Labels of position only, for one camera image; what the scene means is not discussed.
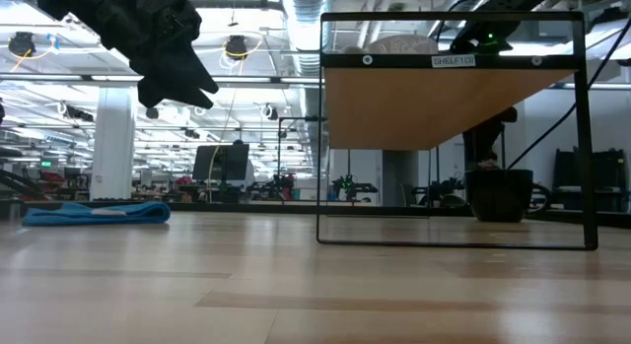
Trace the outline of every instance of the black metal frame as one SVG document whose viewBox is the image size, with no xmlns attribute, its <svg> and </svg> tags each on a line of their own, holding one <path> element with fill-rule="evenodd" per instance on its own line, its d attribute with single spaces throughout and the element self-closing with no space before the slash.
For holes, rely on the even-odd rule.
<svg viewBox="0 0 631 344">
<path fill-rule="evenodd" d="M 319 70 L 319 109 L 318 109 L 318 159 L 317 159 L 317 201 L 316 201 L 316 226 L 315 237 L 317 242 L 325 244 L 344 245 L 393 245 L 393 246 L 430 246 L 430 247 L 475 247 L 475 248 L 522 248 L 522 249 L 549 249 L 549 250 L 595 250 L 598 248 L 598 234 L 596 227 L 596 209 L 594 197 L 594 183 L 592 179 L 592 135 L 590 128 L 590 105 L 588 97 L 588 78 L 585 46 L 585 21 L 581 12 L 381 12 L 381 13 L 325 13 L 320 20 L 320 70 Z M 336 68 L 402 68 L 402 69 L 432 69 L 432 55 L 407 55 L 407 54 L 370 54 L 373 58 L 370 65 L 363 62 L 362 54 L 327 54 L 324 52 L 322 34 L 324 25 L 328 22 L 349 21 L 462 21 L 473 20 L 479 22 L 515 22 L 515 21 L 564 21 L 572 23 L 573 55 L 549 55 L 542 56 L 541 64 L 532 64 L 532 56 L 488 56 L 477 55 L 475 67 L 462 67 L 454 69 L 572 69 L 575 70 L 574 82 L 576 84 L 575 98 L 577 103 L 577 124 L 579 134 L 580 170 L 583 184 L 583 233 L 584 245 L 537 245 L 537 244 L 500 244 L 500 243 L 440 243 L 440 242 L 416 242 L 416 241 L 347 241 L 324 240 L 320 238 L 320 216 L 322 212 L 329 211 L 328 207 L 320 206 L 321 184 L 321 153 L 322 153 L 322 103 L 323 103 L 323 77 L 322 72 L 326 67 Z M 388 215 L 392 210 L 377 211 L 380 208 L 357 207 L 353 214 L 356 216 Z M 435 209 L 418 209 L 408 211 L 409 214 L 424 214 L 424 216 L 436 215 Z"/>
<path fill-rule="evenodd" d="M 308 117 L 279 117 L 278 118 L 278 167 L 276 169 L 276 173 L 278 174 L 278 177 L 280 177 L 280 152 L 281 152 L 281 144 L 283 143 L 283 138 L 282 138 L 282 133 L 283 133 L 283 121 L 298 121 L 298 120 L 303 120 L 303 121 L 307 121 L 309 120 Z"/>
</svg>

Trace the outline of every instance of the yellow cable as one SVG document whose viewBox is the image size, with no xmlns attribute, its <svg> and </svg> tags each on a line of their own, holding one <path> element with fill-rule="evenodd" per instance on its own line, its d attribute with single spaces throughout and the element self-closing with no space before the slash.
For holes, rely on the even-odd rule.
<svg viewBox="0 0 631 344">
<path fill-rule="evenodd" d="M 48 54 L 48 53 L 52 52 L 52 50 L 53 50 L 54 48 L 55 48 L 55 41 L 54 41 L 54 39 L 52 39 L 52 40 L 50 41 L 50 48 L 49 48 L 46 52 L 44 52 L 44 53 L 40 54 L 39 56 L 35 56 L 35 57 L 27 57 L 27 55 L 28 55 L 28 53 L 27 53 L 27 54 L 25 54 L 25 56 L 24 56 L 24 57 L 22 57 L 22 56 L 19 56 L 19 55 L 17 55 L 17 54 L 13 54 L 13 52 L 10 52 L 10 53 L 11 53 L 11 55 L 13 55 L 14 57 L 16 57 L 16 58 L 20 58 L 20 59 L 23 59 L 23 60 L 36 60 L 36 59 L 40 59 L 40 58 L 42 58 L 43 56 L 45 56 L 46 54 Z"/>
<path fill-rule="evenodd" d="M 258 40 L 258 43 L 256 44 L 256 47 L 253 48 L 252 50 L 250 50 L 250 51 L 248 51 L 246 53 L 232 53 L 232 52 L 229 52 L 228 49 L 226 49 L 226 46 L 228 45 L 228 43 L 224 42 L 224 52 L 226 52 L 226 54 L 231 56 L 231 57 L 245 57 L 245 56 L 247 56 L 247 55 L 249 55 L 251 53 L 255 53 L 262 44 L 263 44 L 263 34 L 260 34 L 260 39 Z"/>
<path fill-rule="evenodd" d="M 20 60 L 18 61 L 18 63 L 13 67 L 13 69 L 11 69 L 11 71 L 9 73 L 13 73 L 16 71 L 16 69 L 18 69 L 18 67 L 20 67 L 20 65 L 22 64 L 22 62 L 24 62 L 24 59 L 27 58 L 27 56 L 29 55 L 29 53 L 31 53 L 31 49 L 29 48 L 29 50 L 27 51 L 27 53 L 24 54 L 23 57 L 17 56 L 20 58 Z"/>
<path fill-rule="evenodd" d="M 242 75 L 242 73 L 244 72 L 244 65 L 245 65 L 245 58 L 242 58 L 241 60 L 241 66 L 239 67 L 239 75 Z M 237 88 L 235 88 L 235 91 L 233 92 L 233 100 L 230 103 L 230 109 L 228 110 L 228 114 L 226 114 L 226 121 L 224 121 L 224 128 L 221 131 L 221 135 L 219 136 L 219 141 L 218 143 L 221 143 L 221 141 L 224 139 L 224 134 L 226 133 L 226 128 L 228 128 L 228 121 L 230 121 L 230 115 L 233 113 L 233 106 L 235 105 L 235 99 L 237 98 Z M 213 157 L 210 159 L 210 170 L 208 171 L 208 183 L 206 184 L 206 192 L 208 192 L 208 203 L 212 203 L 213 202 L 213 192 L 211 190 L 211 178 L 210 175 L 213 172 L 213 165 L 215 164 L 215 157 L 217 156 L 217 152 L 219 152 L 219 149 L 221 148 L 221 145 L 217 145 L 217 148 L 215 148 L 215 152 L 213 152 Z"/>
</svg>

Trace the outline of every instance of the blue towel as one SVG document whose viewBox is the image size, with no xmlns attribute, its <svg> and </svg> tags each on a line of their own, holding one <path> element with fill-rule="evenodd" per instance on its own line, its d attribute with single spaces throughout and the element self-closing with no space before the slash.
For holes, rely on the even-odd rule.
<svg viewBox="0 0 631 344">
<path fill-rule="evenodd" d="M 171 216 L 162 202 L 93 209 L 78 203 L 64 203 L 59 210 L 29 209 L 24 226 L 72 226 L 113 224 L 160 224 Z"/>
</svg>

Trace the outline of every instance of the computer monitor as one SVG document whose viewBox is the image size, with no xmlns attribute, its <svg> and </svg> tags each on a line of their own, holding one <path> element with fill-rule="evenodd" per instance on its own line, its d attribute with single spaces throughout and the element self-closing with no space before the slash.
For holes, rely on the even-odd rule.
<svg viewBox="0 0 631 344">
<path fill-rule="evenodd" d="M 197 147 L 197 155 L 195 156 L 195 166 L 193 167 L 193 179 L 205 180 L 208 178 L 210 171 L 210 160 L 215 154 L 215 149 L 220 148 L 215 156 L 213 171 L 210 178 L 220 180 L 222 178 L 222 167 L 226 167 L 226 180 L 244 180 L 247 170 L 247 156 L 249 154 L 249 145 L 232 145 L 232 146 L 200 146 Z"/>
<path fill-rule="evenodd" d="M 81 175 L 81 168 L 64 168 L 63 176 L 66 179 L 74 178 L 75 176 Z"/>
</svg>

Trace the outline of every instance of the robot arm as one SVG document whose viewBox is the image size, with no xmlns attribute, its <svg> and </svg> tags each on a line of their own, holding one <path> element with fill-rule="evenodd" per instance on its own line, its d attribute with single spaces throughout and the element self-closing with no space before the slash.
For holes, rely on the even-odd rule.
<svg viewBox="0 0 631 344">
<path fill-rule="evenodd" d="M 69 12 L 101 36 L 108 49 L 129 58 L 129 66 L 144 76 L 138 100 L 154 107 L 162 99 L 210 108 L 200 91 L 219 87 L 193 51 L 201 17 L 188 0 L 37 0 L 57 20 Z"/>
</svg>

